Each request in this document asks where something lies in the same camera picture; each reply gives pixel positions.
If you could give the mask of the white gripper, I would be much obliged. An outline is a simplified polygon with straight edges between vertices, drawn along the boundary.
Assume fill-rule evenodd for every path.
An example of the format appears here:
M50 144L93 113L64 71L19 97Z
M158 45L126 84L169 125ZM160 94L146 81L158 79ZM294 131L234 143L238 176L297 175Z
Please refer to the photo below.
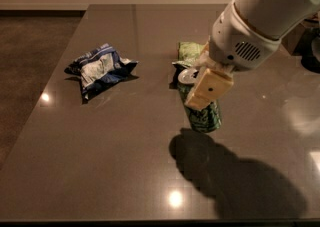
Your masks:
M214 22L208 40L208 53L200 56L194 85L187 95L185 105L201 111L228 92L233 78L223 72L256 69L276 52L281 39L260 31L240 13L232 0Z

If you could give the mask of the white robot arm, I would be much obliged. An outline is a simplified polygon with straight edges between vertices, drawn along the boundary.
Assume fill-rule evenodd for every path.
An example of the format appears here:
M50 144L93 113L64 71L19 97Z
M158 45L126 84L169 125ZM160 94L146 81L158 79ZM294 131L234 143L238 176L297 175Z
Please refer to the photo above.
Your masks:
M202 110L233 86L233 74L260 66L320 0L232 0L214 22L185 105Z

